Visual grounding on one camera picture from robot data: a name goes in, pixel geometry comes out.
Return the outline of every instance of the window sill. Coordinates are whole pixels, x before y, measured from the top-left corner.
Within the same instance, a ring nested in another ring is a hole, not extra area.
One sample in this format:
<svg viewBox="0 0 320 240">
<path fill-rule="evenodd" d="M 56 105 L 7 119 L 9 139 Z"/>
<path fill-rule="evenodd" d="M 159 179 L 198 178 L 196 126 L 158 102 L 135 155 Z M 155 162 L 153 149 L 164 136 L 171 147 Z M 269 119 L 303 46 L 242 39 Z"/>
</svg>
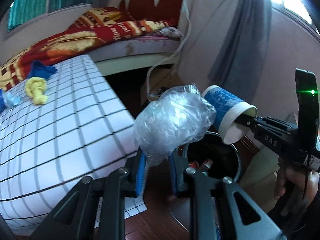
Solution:
<svg viewBox="0 0 320 240">
<path fill-rule="evenodd" d="M 27 27 L 28 25 L 30 25 L 30 24 L 32 24 L 32 23 L 34 23 L 34 22 L 36 22 L 36 21 L 39 21 L 39 20 L 41 20 L 41 19 L 43 19 L 43 18 L 46 18 L 46 17 L 48 17 L 48 16 L 51 16 L 51 15 L 54 15 L 54 14 L 56 14 L 56 13 L 60 13 L 60 12 L 63 12 L 63 11 L 68 11 L 68 10 L 71 10 L 71 9 L 77 9 L 77 8 L 82 8 L 82 7 L 91 7 L 91 6 L 92 6 L 92 4 L 90 4 L 90 3 L 79 4 L 79 5 L 75 5 L 75 6 L 69 6 L 69 7 L 65 7 L 65 8 L 62 8 L 62 9 L 58 9 L 58 10 L 53 11 L 53 12 L 50 12 L 50 13 L 41 14 L 41 15 L 39 15 L 38 17 L 35 17 L 35 18 L 33 18 L 33 19 L 31 19 L 31 20 L 29 20 L 29 21 L 27 21 L 27 22 L 19 25 L 18 27 L 14 28 L 12 31 L 7 32 L 7 33 L 6 33 L 7 35 L 6 35 L 6 37 L 5 37 L 5 40 L 9 39 L 10 37 L 12 37 L 13 35 L 15 35 L 15 34 L 18 33 L 19 31 L 21 31 L 22 29 L 24 29 L 25 27 Z M 5 25 L 4 25 L 4 26 L 7 28 L 7 26 L 8 26 L 8 22 L 7 22 L 7 21 L 8 21 L 8 17 L 6 16 L 5 19 L 6 19 L 6 22 L 5 22 Z"/>
<path fill-rule="evenodd" d="M 296 22 L 303 29 L 305 29 L 310 35 L 312 35 L 317 41 L 320 42 L 320 36 L 318 35 L 318 33 L 305 20 L 301 19 L 299 16 L 295 15 L 294 13 L 290 12 L 289 10 L 281 8 L 281 6 L 278 7 L 278 6 L 273 5 L 273 10 L 286 15 L 289 19 Z"/>
</svg>

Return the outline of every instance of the clear crumpled plastic bag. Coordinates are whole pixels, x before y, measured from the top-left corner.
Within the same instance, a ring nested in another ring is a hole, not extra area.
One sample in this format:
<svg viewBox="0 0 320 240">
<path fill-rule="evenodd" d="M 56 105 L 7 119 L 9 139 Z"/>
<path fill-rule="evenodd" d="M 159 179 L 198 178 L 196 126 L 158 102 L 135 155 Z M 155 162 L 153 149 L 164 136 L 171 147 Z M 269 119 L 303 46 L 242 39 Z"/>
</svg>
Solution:
<svg viewBox="0 0 320 240">
<path fill-rule="evenodd" d="M 138 115 L 133 128 L 135 142 L 150 166 L 159 165 L 178 146 L 202 139 L 216 114 L 196 85 L 168 89 Z"/>
</svg>

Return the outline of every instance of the headboard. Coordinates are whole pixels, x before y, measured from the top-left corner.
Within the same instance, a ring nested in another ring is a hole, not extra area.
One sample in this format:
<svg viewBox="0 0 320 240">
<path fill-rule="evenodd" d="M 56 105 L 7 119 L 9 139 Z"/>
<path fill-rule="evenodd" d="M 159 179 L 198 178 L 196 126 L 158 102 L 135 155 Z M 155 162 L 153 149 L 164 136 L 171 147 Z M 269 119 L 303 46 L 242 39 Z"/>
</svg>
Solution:
<svg viewBox="0 0 320 240">
<path fill-rule="evenodd" d="M 192 0 L 185 1 L 190 12 Z M 119 8 L 129 11 L 137 19 L 176 20 L 177 28 L 184 35 L 187 32 L 188 21 L 183 0 L 122 0 Z"/>
</svg>

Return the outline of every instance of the red and yellow blanket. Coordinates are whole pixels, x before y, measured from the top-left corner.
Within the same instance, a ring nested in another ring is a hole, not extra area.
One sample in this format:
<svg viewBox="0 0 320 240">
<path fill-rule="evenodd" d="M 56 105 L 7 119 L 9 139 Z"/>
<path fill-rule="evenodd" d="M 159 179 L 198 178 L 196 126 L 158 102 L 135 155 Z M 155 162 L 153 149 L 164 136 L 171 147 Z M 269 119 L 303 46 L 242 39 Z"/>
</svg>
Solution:
<svg viewBox="0 0 320 240">
<path fill-rule="evenodd" d="M 96 8 L 83 14 L 65 32 L 37 42 L 0 67 L 0 88 L 9 90 L 26 79 L 35 59 L 53 65 L 89 50 L 144 35 L 166 26 L 168 21 L 134 21 L 116 8 Z"/>
</svg>

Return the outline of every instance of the human hand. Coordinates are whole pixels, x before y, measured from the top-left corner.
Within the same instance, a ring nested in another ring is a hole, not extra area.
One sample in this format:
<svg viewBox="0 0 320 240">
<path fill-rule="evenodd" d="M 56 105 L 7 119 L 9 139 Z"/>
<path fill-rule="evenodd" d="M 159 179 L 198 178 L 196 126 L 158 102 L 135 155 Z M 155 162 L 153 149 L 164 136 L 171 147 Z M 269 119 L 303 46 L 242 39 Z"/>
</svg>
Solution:
<svg viewBox="0 0 320 240">
<path fill-rule="evenodd" d="M 282 197 L 286 191 L 285 184 L 287 181 L 291 181 L 298 187 L 298 197 L 302 200 L 303 191 L 305 187 L 306 179 L 306 167 L 297 166 L 292 163 L 284 161 L 282 158 L 278 159 L 280 169 L 277 175 L 276 187 L 275 187 L 275 199 L 278 200 Z M 319 174 L 315 171 L 309 172 L 308 185 L 305 198 L 307 200 L 307 206 L 311 204 L 318 192 Z"/>
</svg>

